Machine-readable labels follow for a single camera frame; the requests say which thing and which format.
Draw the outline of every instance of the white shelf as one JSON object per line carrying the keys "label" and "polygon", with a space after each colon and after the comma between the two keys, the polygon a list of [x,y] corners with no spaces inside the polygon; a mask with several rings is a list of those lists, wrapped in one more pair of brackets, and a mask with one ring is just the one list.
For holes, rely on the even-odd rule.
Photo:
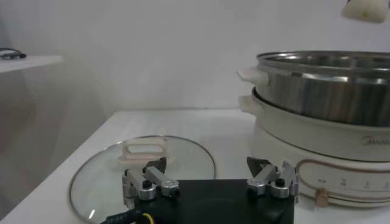
{"label": "white shelf", "polygon": [[59,55],[27,55],[19,60],[0,60],[0,73],[60,63]]}

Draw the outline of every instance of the cooker control panel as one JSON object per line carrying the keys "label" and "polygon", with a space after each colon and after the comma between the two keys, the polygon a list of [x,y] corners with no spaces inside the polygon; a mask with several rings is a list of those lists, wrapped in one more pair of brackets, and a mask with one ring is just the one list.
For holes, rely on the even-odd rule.
{"label": "cooker control panel", "polygon": [[297,166],[300,182],[329,196],[356,201],[390,200],[390,170],[351,169],[314,160]]}

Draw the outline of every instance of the pot lid handle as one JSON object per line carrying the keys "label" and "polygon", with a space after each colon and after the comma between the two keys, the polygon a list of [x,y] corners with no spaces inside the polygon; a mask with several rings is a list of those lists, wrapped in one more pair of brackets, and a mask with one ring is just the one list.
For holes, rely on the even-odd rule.
{"label": "pot lid handle", "polygon": [[[145,146],[149,145],[153,150],[146,150]],[[141,150],[131,151],[130,148],[140,146]],[[166,157],[166,141],[164,138],[136,138],[122,143],[122,155],[118,158],[120,164],[144,163],[145,161],[160,159]]]}

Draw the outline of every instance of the yellow wire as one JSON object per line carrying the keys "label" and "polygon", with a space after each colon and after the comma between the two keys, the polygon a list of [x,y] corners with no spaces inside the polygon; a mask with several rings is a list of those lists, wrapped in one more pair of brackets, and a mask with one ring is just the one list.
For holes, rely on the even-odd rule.
{"label": "yellow wire", "polygon": [[154,224],[153,217],[148,213],[142,213],[143,216],[145,216],[147,219],[149,219],[150,224]]}

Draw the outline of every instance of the stainless steel pot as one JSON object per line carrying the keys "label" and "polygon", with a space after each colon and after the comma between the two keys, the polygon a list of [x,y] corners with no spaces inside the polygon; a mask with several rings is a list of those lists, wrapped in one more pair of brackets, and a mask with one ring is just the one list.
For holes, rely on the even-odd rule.
{"label": "stainless steel pot", "polygon": [[326,121],[390,127],[390,54],[300,51],[257,56],[238,71],[257,98]]}

